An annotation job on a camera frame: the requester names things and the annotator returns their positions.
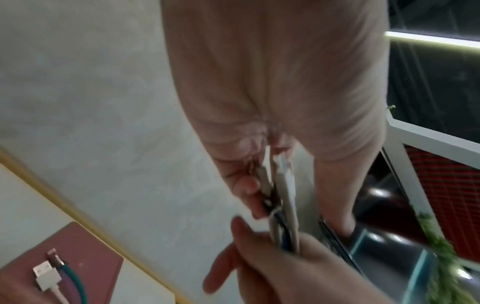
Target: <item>human hand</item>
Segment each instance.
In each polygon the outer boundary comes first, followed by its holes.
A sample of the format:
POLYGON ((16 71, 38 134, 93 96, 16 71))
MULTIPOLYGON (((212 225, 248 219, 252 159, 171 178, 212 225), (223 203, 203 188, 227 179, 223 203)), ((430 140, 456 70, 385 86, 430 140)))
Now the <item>human hand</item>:
POLYGON ((217 291, 236 269, 246 304, 392 303, 310 235, 301 235, 300 256, 295 256, 274 247, 267 234, 253 232, 240 217, 232 220, 231 231, 233 243, 203 281, 206 293, 217 291))
POLYGON ((266 216, 252 160, 314 156, 324 219, 350 234, 352 207, 385 137, 385 0, 162 0, 175 86, 222 178, 266 216))

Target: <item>red leather pad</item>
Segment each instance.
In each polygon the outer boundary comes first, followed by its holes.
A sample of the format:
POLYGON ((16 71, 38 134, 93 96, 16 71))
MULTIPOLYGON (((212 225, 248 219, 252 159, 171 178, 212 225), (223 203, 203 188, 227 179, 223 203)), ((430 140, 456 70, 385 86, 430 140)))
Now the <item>red leather pad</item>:
MULTIPOLYGON (((82 280, 89 304, 110 303, 123 258, 76 222, 68 224, 7 264, 0 270, 1 277, 7 278, 15 290, 37 299, 34 302, 58 303, 49 290, 41 292, 38 289, 32 271, 33 267, 47 259, 46 253, 52 248, 57 250, 82 280)), ((62 271, 60 274, 60 290, 71 304, 80 304, 79 294, 72 281, 62 271)))

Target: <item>blue cable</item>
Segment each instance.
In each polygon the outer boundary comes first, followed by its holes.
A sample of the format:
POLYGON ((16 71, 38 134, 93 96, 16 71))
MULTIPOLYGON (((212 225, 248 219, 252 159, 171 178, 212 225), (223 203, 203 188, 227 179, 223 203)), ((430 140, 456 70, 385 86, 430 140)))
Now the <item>blue cable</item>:
POLYGON ((88 304, 89 301, 87 299, 87 292, 85 291, 85 287, 82 281, 80 280, 79 276, 67 264, 62 265, 60 269, 65 272, 65 274, 70 278, 70 280, 75 285, 75 288, 77 289, 80 295, 81 304, 88 304))

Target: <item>green foliage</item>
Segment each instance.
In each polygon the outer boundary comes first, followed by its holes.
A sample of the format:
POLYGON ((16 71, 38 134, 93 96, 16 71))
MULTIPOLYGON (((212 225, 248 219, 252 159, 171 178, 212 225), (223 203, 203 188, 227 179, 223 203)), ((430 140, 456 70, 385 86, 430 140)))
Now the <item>green foliage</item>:
POLYGON ((432 218, 428 214, 421 213, 417 219, 438 257, 436 273, 428 286, 430 304, 478 304, 470 294, 460 288, 456 274, 458 258, 452 244, 433 232, 432 218))

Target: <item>wooden edge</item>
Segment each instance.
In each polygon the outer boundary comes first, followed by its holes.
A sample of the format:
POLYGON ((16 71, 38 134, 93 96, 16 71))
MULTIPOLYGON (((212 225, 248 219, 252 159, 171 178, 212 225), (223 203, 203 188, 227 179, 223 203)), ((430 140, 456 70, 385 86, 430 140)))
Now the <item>wooden edge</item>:
POLYGON ((113 241, 106 233, 99 230, 90 220, 86 219, 78 210, 76 210, 76 208, 68 204, 67 199, 63 198, 53 189, 45 185, 38 177, 33 175, 25 166, 23 166, 19 161, 10 156, 2 148, 0 148, 0 164, 5 166, 13 174, 22 179, 35 191, 43 195, 52 204, 65 212, 74 221, 79 223, 83 228, 85 228, 88 232, 90 232, 92 235, 102 241, 105 245, 110 247, 113 251, 115 251, 124 259, 128 260, 130 263, 138 267, 141 271, 150 276, 153 280, 167 288, 175 296, 175 301, 177 304, 193 303, 178 289, 172 287, 170 284, 165 282, 158 275, 156 275, 147 265, 140 262, 131 253, 129 253, 127 250, 123 249, 119 244, 113 241))

